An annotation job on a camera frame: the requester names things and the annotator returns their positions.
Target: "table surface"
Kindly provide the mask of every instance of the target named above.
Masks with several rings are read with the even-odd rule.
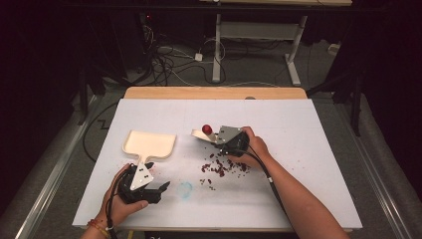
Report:
[[[306,5],[306,6],[350,6],[351,0],[220,0],[222,3],[257,3],[278,5]]]
[[[256,100],[244,100],[250,97]],[[118,104],[73,225],[86,225],[114,174],[134,160],[121,146],[130,130],[140,130],[177,135],[172,154],[157,161],[151,171],[152,188],[171,183],[158,204],[132,214],[120,228],[292,231],[262,171],[233,167],[221,177],[202,170],[208,164],[207,169],[221,164],[229,168],[229,162],[217,156],[209,142],[190,135],[204,123],[250,125],[280,164],[324,203],[344,229],[361,228],[315,107],[302,89],[294,88],[128,89]]]

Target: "wristband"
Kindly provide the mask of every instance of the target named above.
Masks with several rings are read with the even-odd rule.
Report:
[[[92,226],[92,227],[97,228],[99,231],[103,233],[106,239],[110,239],[111,237],[109,236],[109,233],[105,231],[103,228],[99,227],[97,223],[98,222],[96,221],[96,219],[91,219],[91,221],[88,222],[87,226]]]

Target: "cable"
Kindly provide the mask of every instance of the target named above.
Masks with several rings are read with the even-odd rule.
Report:
[[[251,152],[249,152],[249,151],[241,150],[241,149],[236,149],[235,151],[238,151],[238,152],[243,152],[243,153],[245,153],[245,154],[247,154],[247,155],[251,156],[252,158],[254,158],[254,159],[255,159],[255,160],[256,160],[256,161],[260,164],[260,166],[261,166],[261,167],[263,168],[263,170],[264,170],[264,173],[265,173],[265,174],[266,174],[266,176],[267,176],[267,179],[268,179],[268,180],[269,180],[269,182],[270,182],[271,189],[273,190],[273,193],[274,193],[274,195],[276,196],[277,201],[279,202],[280,206],[282,207],[283,211],[285,212],[286,217],[287,217],[287,218],[288,218],[288,220],[290,221],[289,215],[288,215],[288,213],[286,212],[285,206],[283,205],[282,198],[280,198],[279,191],[277,190],[277,187],[276,187],[276,185],[274,184],[273,178],[271,177],[271,174],[270,174],[270,172],[268,171],[267,166],[264,164],[264,162],[262,161],[262,159],[260,158],[260,156],[258,156],[258,154],[254,151],[254,149],[253,149],[250,145],[248,145],[248,146],[249,146],[249,148],[251,148],[251,150],[252,150],[255,154],[253,154],[253,153],[251,153]]]
[[[210,82],[209,80],[207,80],[207,77],[206,77],[206,71],[205,71],[205,68],[203,68],[202,66],[189,66],[189,67],[187,67],[187,68],[184,68],[184,69],[182,69],[182,70],[180,70],[180,71],[178,71],[178,72],[174,72],[173,70],[172,70],[172,68],[178,68],[178,67],[181,67],[181,66],[185,66],[185,65],[189,65],[189,64],[192,64],[192,63],[196,63],[196,61],[193,61],[193,62],[189,62],[189,63],[186,63],[186,64],[183,64],[183,65],[180,65],[180,66],[176,66],[176,67],[169,67],[169,68],[165,68],[165,70],[166,71],[168,71],[168,72],[170,72],[171,74],[174,74],[181,82],[183,82],[184,84],[186,84],[187,86],[191,86],[191,87],[198,87],[198,86],[196,86],[196,85],[192,85],[192,84],[189,84],[189,83],[187,83],[187,82],[185,82],[183,79],[181,79],[177,74],[178,73],[181,73],[181,72],[183,72],[183,71],[185,71],[185,70],[187,70],[187,69],[190,69],[190,68],[194,68],[194,67],[197,67],[197,68],[201,68],[202,70],[203,70],[203,72],[204,72],[204,80],[205,80],[205,82],[207,82],[208,84],[212,84],[212,85],[220,85],[220,84],[222,84],[222,83],[224,83],[225,82],[225,80],[226,80],[226,72],[225,72],[225,70],[224,70],[224,68],[223,68],[223,66],[221,66],[220,65],[220,67],[221,67],[221,70],[222,70],[222,72],[223,72],[223,75],[224,75],[224,80],[223,81],[221,81],[221,82],[218,82],[218,83],[214,83],[214,82]]]
[[[181,58],[183,58],[183,57],[185,57],[185,58],[189,58],[189,59],[193,59],[193,57],[191,57],[191,56],[189,56],[187,53],[185,53],[185,52],[183,52],[183,51],[181,51],[181,50],[178,50],[178,49],[175,49],[175,48],[173,48],[173,47],[158,47],[157,48],[157,51],[159,50],[159,49],[161,49],[161,48],[164,48],[164,49],[171,49],[171,51],[169,52],[169,53],[166,53],[166,54],[164,54],[164,55],[169,55],[170,53],[172,53],[173,51],[176,51],[176,52],[179,52],[179,53],[182,53],[183,55],[169,55],[169,56],[171,56],[171,57],[181,57]]]
[[[112,199],[118,195],[118,193],[115,193],[115,190],[117,189],[118,184],[120,183],[121,179],[125,177],[129,173],[129,169],[126,169],[121,174],[118,175],[117,179],[114,182],[114,185],[112,186],[112,191],[110,193],[109,199],[105,204],[105,216],[106,216],[106,231],[108,231],[111,239],[117,239],[117,235],[114,231],[112,219],[111,219],[111,209],[112,209]]]
[[[282,40],[271,40],[271,41],[265,41],[265,42],[264,41],[247,42],[246,40],[251,40],[251,39],[244,39],[244,38],[240,38],[239,41],[236,41],[236,40],[230,39],[230,38],[222,38],[222,40],[227,40],[229,42],[238,43],[238,44],[244,45],[246,47],[251,46],[251,47],[257,48],[257,50],[251,50],[250,52],[259,52],[259,51],[264,51],[264,50],[274,50],[283,42]],[[258,44],[268,44],[269,42],[270,42],[270,44],[267,47],[258,46]]]
[[[274,76],[274,81],[276,82],[277,81],[277,76],[279,76],[279,75],[281,75],[283,72],[285,72],[288,68],[289,68],[289,65],[291,64],[292,62],[289,62],[289,63],[287,63],[287,65],[279,72],[279,73],[277,73],[275,76]]]
[[[88,127],[87,127],[87,130],[84,132],[84,135],[83,135],[83,137],[82,137],[82,146],[83,146],[83,148],[84,148],[84,152],[85,152],[85,154],[87,155],[87,157],[93,162],[93,163],[95,163],[95,162],[97,162],[97,160],[93,157],[93,156],[91,156],[90,155],[90,153],[88,152],[88,149],[87,149],[87,145],[86,145],[86,138],[87,138],[87,133],[88,133],[88,131],[90,130],[90,128],[91,128],[91,126],[94,124],[94,122],[95,121],[97,121],[97,119],[105,112],[105,111],[107,111],[108,109],[110,109],[111,107],[113,107],[113,106],[117,106],[118,105],[118,102],[116,102],[116,103],[113,103],[113,104],[111,104],[111,105],[109,105],[108,107],[106,107],[104,110],[102,110],[91,122],[90,122],[90,124],[88,125]]]
[[[261,85],[266,85],[266,86],[271,86],[271,87],[275,87],[275,88],[279,88],[279,86],[271,84],[271,83],[263,83],[263,82],[246,82],[246,83],[238,83],[238,84],[232,84],[232,85],[228,85],[225,87],[236,87],[236,86],[242,86],[242,85],[248,85],[248,84],[261,84]]]
[[[220,58],[220,61],[223,60],[224,57],[226,56],[226,48],[224,47],[223,43],[221,43],[220,41],[216,40],[215,38],[211,38],[211,39],[208,39],[207,41],[205,41],[204,44],[202,44],[202,46],[205,47],[205,44],[207,44],[207,43],[209,43],[211,41],[217,42],[223,48],[223,56]]]
[[[151,36],[151,41],[149,43],[149,47],[146,49],[146,52],[148,52],[148,50],[152,47],[153,42],[155,42],[154,40],[154,32],[152,31],[152,29],[146,25],[143,25],[144,28],[148,29],[148,35],[146,36],[146,41],[148,41],[149,36]]]

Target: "blue stain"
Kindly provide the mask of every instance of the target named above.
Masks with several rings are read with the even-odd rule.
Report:
[[[177,187],[177,194],[182,199],[188,199],[190,197],[191,192],[192,192],[192,188],[193,188],[192,184],[190,184],[189,182],[182,182]]]

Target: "electrical cord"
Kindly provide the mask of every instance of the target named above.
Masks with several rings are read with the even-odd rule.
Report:
[[[281,40],[274,40],[274,41],[271,41],[268,46],[261,47],[261,46],[259,46],[259,44],[268,44],[268,42],[255,41],[255,42],[249,42],[248,43],[246,41],[243,41],[243,39],[240,39],[240,41],[235,41],[235,40],[230,39],[230,38],[222,38],[221,41],[223,41],[223,40],[226,41],[226,43],[224,43],[226,45],[226,47],[225,47],[226,58],[228,60],[232,60],[232,61],[242,60],[242,59],[246,58],[250,53],[255,53],[255,52],[260,52],[260,51],[265,51],[265,50],[274,50],[278,46],[280,46],[280,44],[283,42]],[[230,47],[227,46],[227,45],[230,46],[230,43],[232,43],[232,45],[233,44],[241,45],[244,49],[230,48]],[[228,57],[228,55],[229,55],[228,53],[230,51],[237,51],[237,52],[243,51],[243,53],[241,53],[242,56],[240,56],[240,57],[232,58],[232,57]],[[204,55],[207,55],[209,53],[211,53],[211,51],[205,52]]]
[[[220,65],[220,67],[221,67],[221,72],[222,72],[222,74],[223,74],[223,80],[222,81],[220,81],[220,82],[218,82],[218,83],[214,83],[214,82],[212,82],[212,81],[209,81],[208,79],[207,79],[207,76],[206,76],[206,70],[205,70],[205,68],[203,68],[202,66],[189,66],[189,67],[186,67],[186,68],[184,68],[184,69],[181,69],[181,70],[179,70],[179,71],[177,71],[177,72],[174,72],[173,71],[173,69],[174,68],[179,68],[179,67],[182,67],[182,66],[187,66],[187,65],[191,65],[191,64],[194,64],[194,63],[198,63],[198,62],[196,62],[196,61],[190,61],[190,62],[188,62],[188,63],[185,63],[185,64],[182,64],[182,65],[179,65],[179,66],[174,66],[174,65],[169,65],[168,67],[165,67],[165,68],[162,68],[162,70],[163,70],[163,72],[164,71],[168,71],[168,73],[169,74],[173,74],[173,75],[175,75],[180,81],[182,81],[184,84],[186,84],[186,85],[188,85],[188,86],[194,86],[194,85],[191,85],[191,84],[188,84],[188,83],[186,83],[185,81],[183,81],[177,74],[178,73],[181,73],[181,72],[183,72],[183,71],[185,71],[185,70],[187,70],[187,69],[190,69],[190,68],[200,68],[200,69],[202,69],[203,70],[203,72],[204,72],[204,81],[205,82],[207,82],[208,84],[211,84],[211,85],[220,85],[220,84],[222,84],[222,83],[224,83],[225,81],[226,81],[226,71],[224,70],[224,68],[223,68],[223,66],[221,66],[221,63],[216,59],[216,62],[217,62],[217,64],[219,64]],[[163,66],[163,62],[159,62],[159,63],[155,63],[155,65],[159,65],[159,66]]]
[[[164,61],[161,59],[161,58],[157,58],[157,61],[159,62],[159,64],[158,64],[158,66],[160,66],[161,67],[161,69],[162,69],[162,72],[158,75],[158,77],[157,78],[155,78],[155,83],[156,84],[158,84],[158,85],[161,85],[161,83],[162,82],[164,82],[165,83],[165,87],[168,85],[168,76],[167,76],[167,70],[166,70],[166,68],[165,68],[165,66],[167,65],[166,63],[164,63]],[[161,81],[159,81],[158,79],[159,79],[159,77],[160,76],[162,76],[162,75],[164,75],[164,79],[163,80],[161,80]]]
[[[287,216],[287,218],[288,218],[288,220],[290,221],[290,218],[289,218],[289,215],[288,215],[288,213],[286,212],[286,209],[285,209],[285,206],[283,205],[283,202],[282,202],[282,198],[280,198],[280,195],[279,195],[279,191],[277,190],[277,187],[276,187],[276,185],[274,184],[274,181],[273,181],[273,178],[271,177],[271,174],[270,174],[270,172],[268,171],[268,169],[267,169],[267,166],[264,164],[264,162],[262,161],[262,159],[260,158],[260,156],[258,156],[258,154],[254,151],[254,149],[250,146],[250,145],[248,145],[249,146],[249,148],[251,148],[251,150],[255,153],[251,153],[251,152],[249,152],[249,151],[245,151],[245,150],[241,150],[241,149],[236,149],[235,151],[237,151],[237,152],[243,152],[243,153],[245,153],[245,154],[247,154],[247,155],[249,155],[249,156],[251,156],[252,158],[254,158],[259,164],[260,164],[260,166],[263,168],[263,170],[264,170],[264,173],[266,174],[266,176],[267,176],[267,179],[269,180],[269,182],[270,182],[270,186],[271,186],[271,189],[273,190],[273,193],[274,193],[274,195],[276,196],[276,199],[277,199],[277,201],[279,202],[279,204],[280,204],[280,206],[282,207],[282,209],[283,209],[283,211],[285,212],[285,214],[286,214],[286,216]]]
[[[114,193],[117,189],[118,184],[120,183],[121,179],[124,178],[126,175],[128,175],[129,169],[126,169],[121,174],[118,175],[117,179],[114,182],[114,185],[112,186],[112,191],[109,196],[108,201],[105,204],[105,216],[106,216],[106,231],[108,231],[111,239],[117,239],[117,235],[114,231],[112,219],[111,219],[111,209],[112,209],[112,199],[118,195],[118,193]]]
[[[113,103],[113,104],[111,104],[111,105],[109,105],[108,107],[106,107],[104,110],[102,110],[91,122],[90,122],[90,124],[88,125],[88,127],[87,127],[87,130],[84,132],[84,135],[83,135],[83,137],[82,137],[82,146],[83,146],[83,148],[84,148],[84,152],[85,152],[85,154],[87,155],[87,157],[93,162],[93,163],[96,163],[97,162],[97,160],[93,157],[93,156],[91,156],[91,154],[88,152],[88,149],[87,149],[87,143],[86,143],[86,140],[87,140],[87,133],[88,133],[88,131],[90,130],[90,128],[93,126],[93,124],[94,124],[94,122],[95,121],[97,121],[97,119],[104,113],[104,112],[106,112],[108,109],[110,109],[110,108],[112,108],[113,106],[117,106],[118,105],[118,102],[116,102],[116,103]]]
[[[202,48],[205,48],[205,45],[206,45],[207,43],[209,43],[209,42],[212,42],[212,41],[214,41],[214,42],[218,43],[218,44],[219,44],[219,45],[223,48],[223,56],[222,56],[222,57],[220,57],[220,61],[221,61],[221,60],[223,60],[223,59],[224,59],[224,57],[226,56],[226,48],[224,47],[224,45],[223,45],[223,43],[222,43],[222,42],[218,41],[218,40],[217,40],[217,39],[215,39],[215,38],[211,38],[211,39],[208,39],[207,41],[205,41],[205,42],[202,44],[202,47],[201,47],[201,48],[199,48],[198,53],[200,54],[200,53],[201,53]]]

